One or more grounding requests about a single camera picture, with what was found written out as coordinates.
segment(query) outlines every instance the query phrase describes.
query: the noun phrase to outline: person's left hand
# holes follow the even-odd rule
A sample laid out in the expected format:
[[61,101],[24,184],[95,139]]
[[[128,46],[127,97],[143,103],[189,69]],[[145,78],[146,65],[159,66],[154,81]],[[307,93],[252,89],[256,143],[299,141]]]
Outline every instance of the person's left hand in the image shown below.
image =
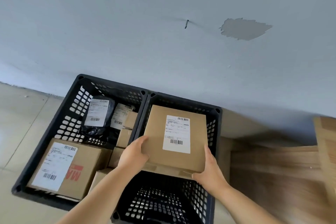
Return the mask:
[[144,167],[149,159],[147,154],[141,153],[142,143],[148,139],[148,136],[142,136],[134,140],[120,156],[118,167],[126,168],[134,176]]

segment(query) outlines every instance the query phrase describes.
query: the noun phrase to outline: red logo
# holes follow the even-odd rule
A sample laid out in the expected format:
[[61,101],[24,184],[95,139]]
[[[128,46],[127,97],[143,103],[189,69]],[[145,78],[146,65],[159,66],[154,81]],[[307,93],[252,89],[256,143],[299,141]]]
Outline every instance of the red logo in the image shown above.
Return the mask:
[[72,164],[66,173],[65,179],[77,181],[81,175],[81,171],[83,170],[83,166]]

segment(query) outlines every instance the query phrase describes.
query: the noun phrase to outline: forearm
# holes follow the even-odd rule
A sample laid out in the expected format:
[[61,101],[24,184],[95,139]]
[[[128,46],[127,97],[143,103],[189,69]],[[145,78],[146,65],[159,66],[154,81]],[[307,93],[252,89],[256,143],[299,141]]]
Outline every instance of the forearm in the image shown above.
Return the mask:
[[229,185],[221,188],[217,199],[225,206],[237,224],[282,224],[265,209]]
[[57,224],[106,224],[132,177],[129,170],[115,168]]

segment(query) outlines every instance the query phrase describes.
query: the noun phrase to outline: black plastic crate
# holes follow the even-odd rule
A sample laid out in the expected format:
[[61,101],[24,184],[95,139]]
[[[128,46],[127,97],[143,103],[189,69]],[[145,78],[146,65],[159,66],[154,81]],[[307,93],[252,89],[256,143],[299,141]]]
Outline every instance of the black plastic crate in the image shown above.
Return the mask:
[[77,201],[65,199],[54,193],[28,188],[27,183],[53,137],[103,148],[114,147],[114,145],[108,142],[85,137],[80,134],[80,127],[85,113],[84,110],[88,109],[89,102],[92,97],[96,95],[111,97],[115,100],[116,104],[132,104],[135,106],[134,111],[138,112],[138,117],[135,121],[129,142],[134,140],[136,128],[145,106],[148,90],[80,74],[73,82],[34,153],[13,186],[12,193],[14,195],[67,211],[77,204]]
[[[147,97],[135,139],[144,134],[152,105],[205,114],[208,146],[211,153],[216,156],[217,141],[221,135],[222,109],[220,107],[151,92]],[[121,221],[136,224],[212,224],[214,209],[215,199],[197,182],[141,171],[122,194],[117,207],[118,215],[114,214],[113,217],[114,220],[119,218]]]

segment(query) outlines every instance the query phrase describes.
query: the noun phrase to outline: person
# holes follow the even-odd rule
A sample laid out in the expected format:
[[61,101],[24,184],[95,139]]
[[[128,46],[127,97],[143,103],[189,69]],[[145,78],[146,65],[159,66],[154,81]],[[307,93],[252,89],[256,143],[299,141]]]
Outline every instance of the person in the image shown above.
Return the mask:
[[[118,166],[57,224],[106,224],[124,188],[149,159],[148,155],[141,153],[141,145],[147,139],[147,136],[142,136],[133,141],[122,153]],[[237,224],[282,223],[232,188],[225,180],[207,145],[204,146],[204,150],[205,169],[200,174],[193,174],[192,178],[226,207]]]

